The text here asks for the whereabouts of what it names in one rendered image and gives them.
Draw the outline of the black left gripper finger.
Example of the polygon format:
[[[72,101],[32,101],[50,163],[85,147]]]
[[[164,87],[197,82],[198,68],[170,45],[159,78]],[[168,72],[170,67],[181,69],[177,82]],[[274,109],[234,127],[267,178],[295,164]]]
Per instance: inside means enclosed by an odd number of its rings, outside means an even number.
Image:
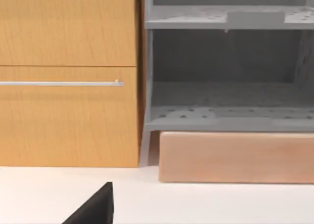
[[[105,183],[62,224],[113,224],[113,183]]]

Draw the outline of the wooden cupboard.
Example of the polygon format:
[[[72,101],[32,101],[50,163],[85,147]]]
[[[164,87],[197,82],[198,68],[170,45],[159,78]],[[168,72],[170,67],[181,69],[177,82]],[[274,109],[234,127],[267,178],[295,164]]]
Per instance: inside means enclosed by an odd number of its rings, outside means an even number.
[[[139,155],[140,155],[140,141],[142,138],[143,128],[143,67],[142,67],[142,9],[141,0],[135,0],[135,18],[136,18],[136,44],[137,44],[137,59],[135,66],[116,66],[116,67],[135,67],[137,70],[137,109],[138,109],[138,136],[139,136]],[[39,66],[13,66],[13,67],[39,67]],[[88,66],[68,66],[68,67],[88,67]],[[90,66],[90,67],[114,67],[114,66]]]

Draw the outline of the grey pierced open shelf unit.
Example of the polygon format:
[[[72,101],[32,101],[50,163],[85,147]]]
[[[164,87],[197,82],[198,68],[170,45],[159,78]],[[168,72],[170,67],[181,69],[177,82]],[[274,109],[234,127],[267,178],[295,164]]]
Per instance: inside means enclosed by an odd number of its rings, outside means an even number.
[[[235,135],[314,136],[314,0],[144,0],[152,132],[199,147]]]

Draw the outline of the plain wooden drawer front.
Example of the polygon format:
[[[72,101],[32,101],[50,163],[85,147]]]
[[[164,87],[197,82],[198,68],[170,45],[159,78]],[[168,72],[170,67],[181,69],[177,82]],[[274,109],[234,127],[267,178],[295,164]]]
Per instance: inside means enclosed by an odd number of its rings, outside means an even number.
[[[135,0],[0,0],[0,65],[135,66]]]

